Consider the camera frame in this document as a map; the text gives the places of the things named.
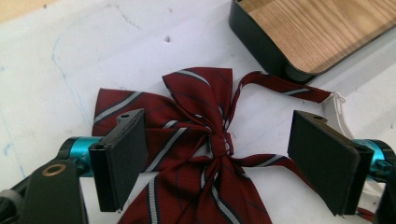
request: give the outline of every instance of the wooden tray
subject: wooden tray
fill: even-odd
[[[297,71],[318,75],[396,25],[395,0],[242,0]]]

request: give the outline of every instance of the bow tie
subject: bow tie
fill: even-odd
[[[164,76],[173,97],[139,91],[100,90],[92,135],[104,136],[116,116],[146,110],[148,160],[144,172],[159,172],[126,210],[120,223],[271,223],[242,167],[284,166],[304,179],[293,161],[276,154],[233,158],[227,129],[249,83],[320,103],[330,93],[252,72],[233,97],[231,69],[189,68]],[[196,155],[205,146],[207,155]]]

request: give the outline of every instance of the white table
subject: white table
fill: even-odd
[[[169,95],[161,76],[193,66],[231,67],[234,85],[262,70],[228,24],[230,0],[63,0],[0,23],[0,189],[51,160],[71,136],[89,136],[99,88]],[[345,98],[357,138],[396,148],[396,30],[310,85]],[[229,132],[235,157],[287,155],[292,111],[322,106],[255,85],[244,88]],[[247,169],[274,223],[367,223],[333,217],[283,168]],[[131,200],[153,175],[141,175]],[[93,179],[81,178],[91,223],[100,213]]]

